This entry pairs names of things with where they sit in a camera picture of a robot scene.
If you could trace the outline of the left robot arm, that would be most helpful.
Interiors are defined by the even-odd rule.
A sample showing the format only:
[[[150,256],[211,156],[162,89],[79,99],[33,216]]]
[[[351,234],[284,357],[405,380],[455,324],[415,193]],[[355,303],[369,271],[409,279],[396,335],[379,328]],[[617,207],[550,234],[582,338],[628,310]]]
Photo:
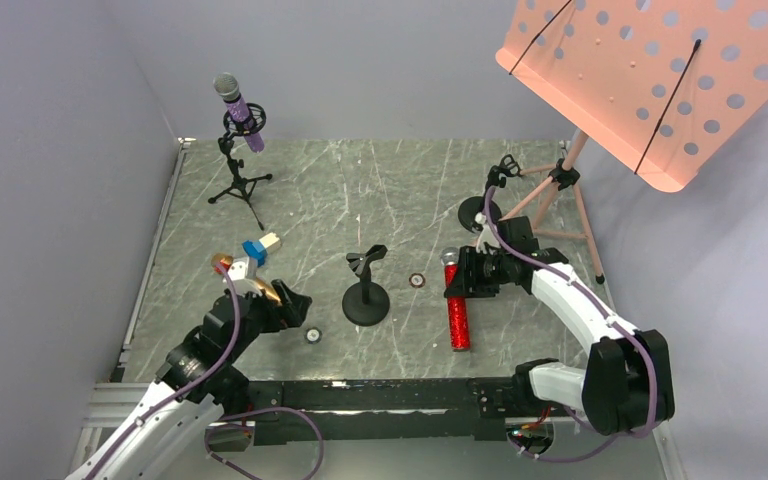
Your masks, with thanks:
[[[271,283],[272,296],[225,291],[166,356],[145,393],[72,479],[150,479],[193,438],[225,417],[277,407],[275,382],[251,382],[234,365],[259,336],[303,325],[310,297]]]

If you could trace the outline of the black round-base clip stand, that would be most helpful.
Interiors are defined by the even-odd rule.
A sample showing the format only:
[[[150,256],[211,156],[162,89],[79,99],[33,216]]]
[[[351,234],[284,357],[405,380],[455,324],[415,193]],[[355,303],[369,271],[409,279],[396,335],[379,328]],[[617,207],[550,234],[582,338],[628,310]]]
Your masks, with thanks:
[[[388,252],[385,245],[373,245],[365,253],[348,253],[346,261],[358,278],[342,298],[342,310],[346,318],[356,326],[371,327],[382,322],[390,310],[390,298],[386,290],[372,281],[371,264],[383,259]]]

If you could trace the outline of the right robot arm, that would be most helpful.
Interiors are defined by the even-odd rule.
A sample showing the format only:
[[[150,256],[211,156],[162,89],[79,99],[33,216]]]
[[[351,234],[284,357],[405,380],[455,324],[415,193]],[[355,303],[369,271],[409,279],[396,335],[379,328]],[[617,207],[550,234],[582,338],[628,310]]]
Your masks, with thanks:
[[[485,225],[478,246],[447,248],[444,296],[492,298],[516,285],[552,311],[587,355],[584,367],[544,358],[516,367],[511,396],[528,407],[564,406],[596,432],[644,433],[675,414],[669,349],[656,330],[620,317],[556,248],[542,248],[525,217]]]

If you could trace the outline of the purple glitter microphone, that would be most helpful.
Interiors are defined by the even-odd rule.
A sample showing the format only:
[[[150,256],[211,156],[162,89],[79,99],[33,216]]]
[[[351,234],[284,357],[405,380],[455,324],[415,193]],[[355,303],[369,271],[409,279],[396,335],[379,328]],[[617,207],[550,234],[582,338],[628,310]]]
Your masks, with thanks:
[[[258,104],[244,100],[238,80],[230,73],[217,75],[213,87],[226,105],[232,131],[245,139],[252,152],[262,152],[265,143],[260,132],[266,123],[265,110]]]

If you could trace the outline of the red glitter microphone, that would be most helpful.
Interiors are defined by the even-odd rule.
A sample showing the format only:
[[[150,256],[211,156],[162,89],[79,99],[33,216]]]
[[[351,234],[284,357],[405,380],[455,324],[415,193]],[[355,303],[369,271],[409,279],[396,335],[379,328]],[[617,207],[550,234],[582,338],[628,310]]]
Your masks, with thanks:
[[[454,247],[445,248],[440,255],[444,270],[444,284],[448,288],[457,273],[459,251]],[[447,297],[450,345],[455,352],[471,349],[466,301],[463,297]]]

